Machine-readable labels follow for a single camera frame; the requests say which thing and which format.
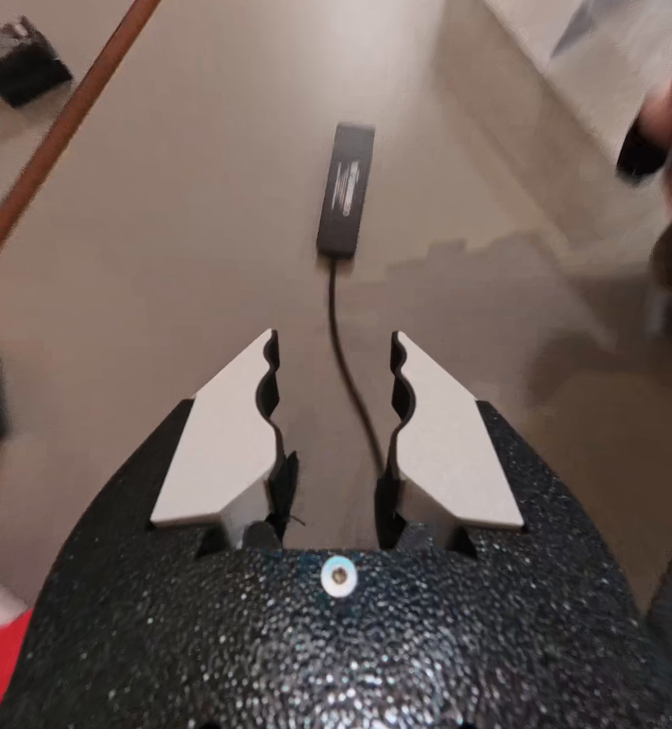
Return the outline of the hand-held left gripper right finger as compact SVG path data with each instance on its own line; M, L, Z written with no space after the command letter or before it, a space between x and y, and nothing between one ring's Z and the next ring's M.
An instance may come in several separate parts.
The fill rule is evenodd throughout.
M441 548L469 548L468 529L522 533L524 518L477 398L404 332L390 342L398 425L376 487L380 548L425 525Z

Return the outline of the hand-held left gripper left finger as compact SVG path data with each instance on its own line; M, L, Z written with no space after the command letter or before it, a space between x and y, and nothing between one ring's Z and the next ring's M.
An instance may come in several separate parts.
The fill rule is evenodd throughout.
M214 548L282 548L299 462L272 421L277 331L267 329L196 394L150 516L206 526Z

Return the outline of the black usb hub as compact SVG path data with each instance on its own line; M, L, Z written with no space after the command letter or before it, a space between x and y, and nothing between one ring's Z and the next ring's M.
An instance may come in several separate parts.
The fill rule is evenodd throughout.
M316 251L328 260L356 255L375 142L375 128L339 123L316 236Z

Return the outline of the black battery charger case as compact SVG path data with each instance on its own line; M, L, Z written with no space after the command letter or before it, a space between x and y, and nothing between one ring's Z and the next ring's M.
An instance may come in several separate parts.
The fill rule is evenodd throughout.
M0 98L18 109L74 78L47 37L26 16L0 25Z

